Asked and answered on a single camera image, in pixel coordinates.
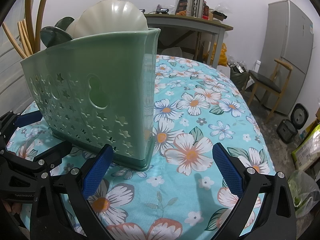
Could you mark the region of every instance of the wooden table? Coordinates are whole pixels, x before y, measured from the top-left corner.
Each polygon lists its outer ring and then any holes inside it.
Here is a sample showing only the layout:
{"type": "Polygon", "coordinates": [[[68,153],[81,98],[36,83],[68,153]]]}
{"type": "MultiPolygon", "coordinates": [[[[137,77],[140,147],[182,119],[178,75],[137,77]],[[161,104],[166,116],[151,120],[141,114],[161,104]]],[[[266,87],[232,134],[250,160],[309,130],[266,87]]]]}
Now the wooden table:
{"type": "Polygon", "coordinates": [[[145,14],[145,17],[148,22],[148,27],[150,27],[150,28],[158,28],[158,27],[179,28],[179,27],[183,27],[183,28],[186,28],[186,29],[189,29],[192,31],[212,34],[207,65],[210,64],[211,55],[213,52],[213,45],[214,45],[214,41],[215,41],[215,36],[218,35],[216,53],[214,54],[214,58],[213,58],[213,62],[212,62],[213,68],[217,68],[217,65],[218,65],[220,52],[222,49],[224,33],[226,31],[233,30],[233,27],[231,27],[229,25],[222,24],[218,20],[209,21],[209,20],[204,20],[204,19],[195,18],[195,17],[181,16],[181,15],[169,15],[169,14],[145,14]]]}

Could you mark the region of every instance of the silver refrigerator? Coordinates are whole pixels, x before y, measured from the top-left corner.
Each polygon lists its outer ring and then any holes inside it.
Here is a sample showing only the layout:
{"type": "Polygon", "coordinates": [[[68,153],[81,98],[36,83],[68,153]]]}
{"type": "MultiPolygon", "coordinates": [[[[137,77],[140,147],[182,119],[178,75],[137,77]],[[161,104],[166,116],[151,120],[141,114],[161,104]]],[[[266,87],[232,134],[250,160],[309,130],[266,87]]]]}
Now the silver refrigerator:
{"type": "MultiPolygon", "coordinates": [[[[276,111],[288,115],[300,93],[305,80],[313,46],[313,24],[311,20],[290,0],[269,4],[266,37],[261,54],[259,73],[270,77],[276,63],[275,58],[293,66],[287,89],[276,111]]],[[[282,88],[288,70],[279,66],[275,84],[282,88]]],[[[256,96],[262,99],[265,90],[258,88],[256,96]]],[[[277,97],[270,95],[264,104],[269,109],[277,97]]]]}

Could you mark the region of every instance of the gourd-shaped cutout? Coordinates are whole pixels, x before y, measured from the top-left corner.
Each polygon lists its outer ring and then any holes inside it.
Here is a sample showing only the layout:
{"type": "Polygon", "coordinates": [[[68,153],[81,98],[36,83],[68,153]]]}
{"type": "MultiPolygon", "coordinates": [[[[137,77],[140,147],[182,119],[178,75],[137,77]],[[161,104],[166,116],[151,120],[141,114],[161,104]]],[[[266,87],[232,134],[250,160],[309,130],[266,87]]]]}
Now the gourd-shaped cutout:
{"type": "Polygon", "coordinates": [[[89,98],[94,106],[105,108],[108,105],[108,98],[101,89],[101,83],[98,77],[92,76],[89,79],[89,98]]]}
{"type": "Polygon", "coordinates": [[[31,87],[32,87],[33,92],[34,92],[36,95],[38,95],[37,90],[36,90],[36,87],[35,87],[35,85],[33,84],[33,81],[32,81],[31,78],[30,78],[30,83],[31,83],[31,87]]]}
{"type": "Polygon", "coordinates": [[[59,95],[58,89],[54,83],[52,76],[48,75],[48,79],[49,79],[50,90],[51,90],[52,96],[56,99],[59,99],[60,95],[59,95]]]}

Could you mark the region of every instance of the green plastic basket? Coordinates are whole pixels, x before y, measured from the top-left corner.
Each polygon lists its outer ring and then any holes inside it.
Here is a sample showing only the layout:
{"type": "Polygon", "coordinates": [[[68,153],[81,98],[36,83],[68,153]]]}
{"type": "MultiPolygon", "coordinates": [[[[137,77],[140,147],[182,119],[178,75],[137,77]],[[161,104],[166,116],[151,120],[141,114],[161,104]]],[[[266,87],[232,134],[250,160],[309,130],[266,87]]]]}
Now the green plastic basket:
{"type": "Polygon", "coordinates": [[[153,103],[160,30],[97,34],[21,61],[30,91],[55,137],[146,170],[154,148],[153,103]]]}

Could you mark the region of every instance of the orange plastic bag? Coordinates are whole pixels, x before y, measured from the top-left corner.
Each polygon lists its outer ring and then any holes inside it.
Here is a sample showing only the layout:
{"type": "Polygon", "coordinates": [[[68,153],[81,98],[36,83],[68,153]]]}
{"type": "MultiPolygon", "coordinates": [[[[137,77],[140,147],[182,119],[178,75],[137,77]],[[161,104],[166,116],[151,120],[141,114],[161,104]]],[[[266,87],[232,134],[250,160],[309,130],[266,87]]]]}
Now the orange plastic bag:
{"type": "MultiPolygon", "coordinates": [[[[213,62],[213,56],[214,56],[214,54],[216,52],[216,47],[217,47],[217,43],[215,43],[214,46],[213,46],[213,52],[212,52],[212,55],[211,55],[210,65],[213,62]]],[[[221,49],[218,65],[227,66],[226,52],[227,52],[227,46],[224,43],[222,43],[222,49],[221,49]]],[[[208,58],[208,54],[209,54],[209,52],[207,54],[203,55],[205,59],[208,58]]]]}

